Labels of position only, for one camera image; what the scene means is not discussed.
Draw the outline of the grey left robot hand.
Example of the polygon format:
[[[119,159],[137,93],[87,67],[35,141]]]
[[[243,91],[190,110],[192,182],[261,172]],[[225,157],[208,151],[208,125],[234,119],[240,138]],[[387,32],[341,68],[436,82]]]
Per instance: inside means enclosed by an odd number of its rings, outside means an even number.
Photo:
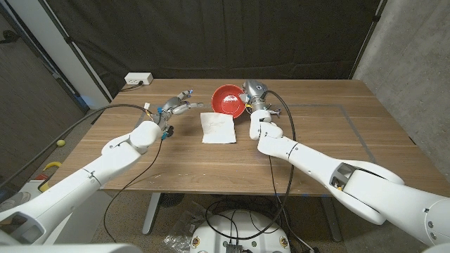
[[[157,114],[153,115],[153,121],[161,129],[168,125],[169,119],[173,115],[181,115],[193,108],[202,108],[204,103],[190,103],[187,101],[191,97],[193,90],[182,91],[178,96],[170,98],[161,108],[157,109]]]

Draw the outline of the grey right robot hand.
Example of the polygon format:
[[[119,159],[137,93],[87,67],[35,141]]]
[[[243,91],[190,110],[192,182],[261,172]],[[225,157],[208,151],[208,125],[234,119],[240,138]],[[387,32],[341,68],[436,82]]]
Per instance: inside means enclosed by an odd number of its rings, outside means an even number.
[[[246,80],[242,85],[243,92],[239,95],[246,106],[252,111],[268,110],[270,105],[266,103],[262,95],[268,90],[267,86],[257,80]]]

